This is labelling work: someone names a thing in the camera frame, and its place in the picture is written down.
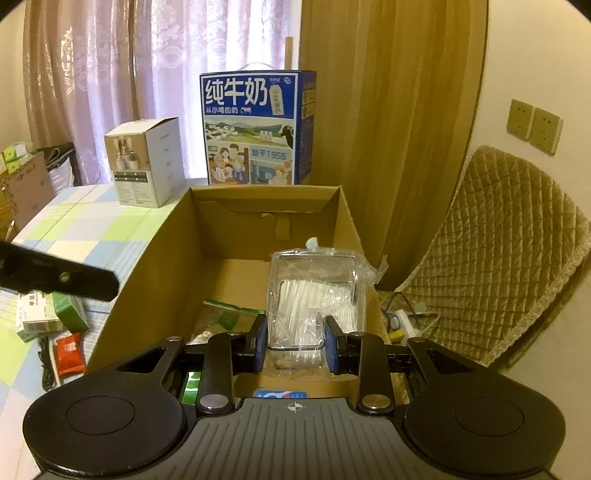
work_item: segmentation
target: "checkered tablecloth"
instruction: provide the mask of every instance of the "checkered tablecloth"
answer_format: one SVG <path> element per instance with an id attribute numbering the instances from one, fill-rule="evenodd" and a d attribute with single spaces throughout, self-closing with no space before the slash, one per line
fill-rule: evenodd
<path id="1" fill-rule="evenodd" d="M 14 243 L 115 272 L 121 287 L 177 199 L 159 209 L 120 205 L 113 185 L 62 191 Z M 90 329 L 84 352 L 90 358 L 113 302 L 85 300 Z M 0 479 L 29 480 L 39 470 L 22 437 L 22 419 L 43 393 L 38 343 L 14 332 L 16 295 L 0 291 Z"/>

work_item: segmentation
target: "quilted mat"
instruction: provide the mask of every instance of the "quilted mat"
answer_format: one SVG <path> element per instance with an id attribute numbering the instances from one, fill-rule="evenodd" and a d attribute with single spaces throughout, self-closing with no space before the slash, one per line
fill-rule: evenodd
<path id="1" fill-rule="evenodd" d="M 589 220 L 548 174 L 480 147 L 429 250 L 397 291 L 441 314 L 426 337 L 488 366 L 535 333 L 590 249 Z"/>

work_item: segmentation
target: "curtain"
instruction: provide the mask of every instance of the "curtain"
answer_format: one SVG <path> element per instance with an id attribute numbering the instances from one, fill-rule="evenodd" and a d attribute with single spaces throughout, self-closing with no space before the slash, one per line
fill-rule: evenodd
<path id="1" fill-rule="evenodd" d="M 111 180 L 105 133 L 166 116 L 180 118 L 186 176 L 206 177 L 199 74 L 282 67 L 291 0 L 27 0 L 26 16 L 31 135 L 53 145 L 67 125 L 93 184 Z"/>
<path id="2" fill-rule="evenodd" d="M 476 110 L 486 0 L 303 0 L 300 66 L 317 71 L 316 184 L 341 184 L 380 288 L 426 252 Z"/>

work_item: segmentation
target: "electrical outlet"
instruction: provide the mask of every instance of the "electrical outlet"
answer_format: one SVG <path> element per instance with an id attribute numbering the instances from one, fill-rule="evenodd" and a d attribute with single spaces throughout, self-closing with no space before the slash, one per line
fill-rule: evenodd
<path id="1" fill-rule="evenodd" d="M 558 147 L 562 124 L 563 121 L 559 116 L 536 108 L 534 123 L 531 126 L 530 143 L 542 152 L 554 155 Z"/>
<path id="2" fill-rule="evenodd" d="M 519 100 L 511 101 L 507 131 L 524 141 L 530 137 L 531 124 L 534 120 L 534 107 Z"/>

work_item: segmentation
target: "metal bolt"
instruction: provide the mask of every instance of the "metal bolt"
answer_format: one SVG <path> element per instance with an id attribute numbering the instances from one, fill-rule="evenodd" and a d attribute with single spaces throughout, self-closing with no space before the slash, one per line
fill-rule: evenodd
<path id="1" fill-rule="evenodd" d="M 390 406 L 390 399 L 386 395 L 371 394 L 364 396 L 361 403 L 371 410 L 381 410 Z"/>
<path id="2" fill-rule="evenodd" d="M 202 397 L 199 403 L 208 410 L 216 410 L 225 407 L 228 404 L 228 399 L 225 395 L 211 393 Z"/>

